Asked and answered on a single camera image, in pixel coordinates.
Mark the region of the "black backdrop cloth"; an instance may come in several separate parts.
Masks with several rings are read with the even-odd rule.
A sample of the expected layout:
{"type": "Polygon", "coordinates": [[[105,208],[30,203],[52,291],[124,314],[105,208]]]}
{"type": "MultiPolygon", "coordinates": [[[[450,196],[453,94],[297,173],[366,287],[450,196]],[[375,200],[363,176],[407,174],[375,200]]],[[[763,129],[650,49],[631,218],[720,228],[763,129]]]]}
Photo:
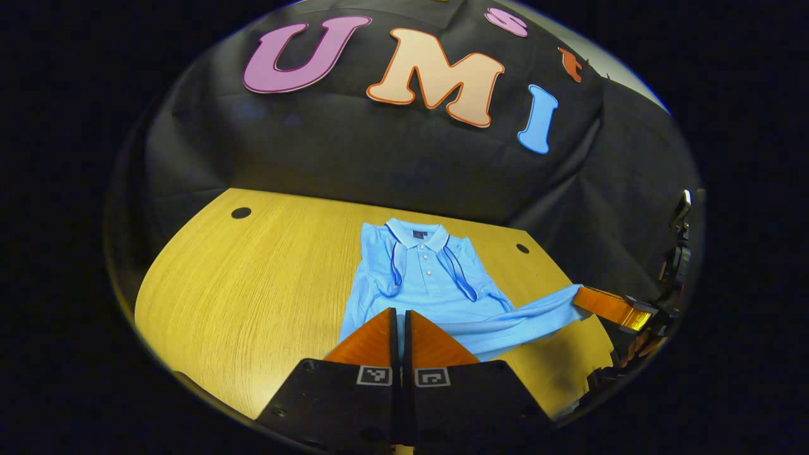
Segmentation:
{"type": "Polygon", "coordinates": [[[306,0],[214,44],[153,101],[119,155],[105,240],[134,307],[145,272],[228,189],[380,205],[526,231],[575,282],[653,298],[685,190],[691,258],[706,191],[671,113],[623,64],[548,18],[497,0],[306,0]],[[366,95],[395,28],[437,38],[450,64],[504,66],[488,127],[366,95]]]}

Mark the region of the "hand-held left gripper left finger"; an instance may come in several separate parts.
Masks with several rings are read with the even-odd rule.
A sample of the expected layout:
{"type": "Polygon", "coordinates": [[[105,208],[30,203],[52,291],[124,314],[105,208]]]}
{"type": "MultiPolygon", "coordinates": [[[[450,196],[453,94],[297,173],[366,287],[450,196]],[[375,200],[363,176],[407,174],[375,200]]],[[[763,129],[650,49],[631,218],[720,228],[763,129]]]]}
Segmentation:
{"type": "Polygon", "coordinates": [[[257,423],[310,451],[391,451],[401,387],[396,311],[382,311],[323,360],[302,359],[257,423]]]}

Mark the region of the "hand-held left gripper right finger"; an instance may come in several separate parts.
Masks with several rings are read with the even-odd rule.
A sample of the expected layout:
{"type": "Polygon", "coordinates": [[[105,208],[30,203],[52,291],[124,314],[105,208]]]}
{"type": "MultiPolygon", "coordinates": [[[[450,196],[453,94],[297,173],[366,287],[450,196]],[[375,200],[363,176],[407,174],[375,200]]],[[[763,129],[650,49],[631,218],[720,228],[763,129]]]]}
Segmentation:
{"type": "Polygon", "coordinates": [[[404,319],[405,446],[528,447],[554,428],[506,361],[478,360],[416,311],[404,319]]]}

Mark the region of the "light blue polo T-shirt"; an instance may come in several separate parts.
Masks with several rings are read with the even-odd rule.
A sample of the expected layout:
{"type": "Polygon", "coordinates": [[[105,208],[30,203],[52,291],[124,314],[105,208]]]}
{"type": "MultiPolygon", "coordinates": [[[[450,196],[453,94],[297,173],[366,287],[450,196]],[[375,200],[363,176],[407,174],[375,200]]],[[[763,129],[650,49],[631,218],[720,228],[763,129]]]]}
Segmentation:
{"type": "Polygon", "coordinates": [[[399,324],[414,311],[450,334],[478,360],[544,339],[587,318],[574,305],[579,285],[515,307],[485,270],[471,239],[441,224],[389,219],[362,224],[356,268],[339,341],[393,308],[399,324]]]}

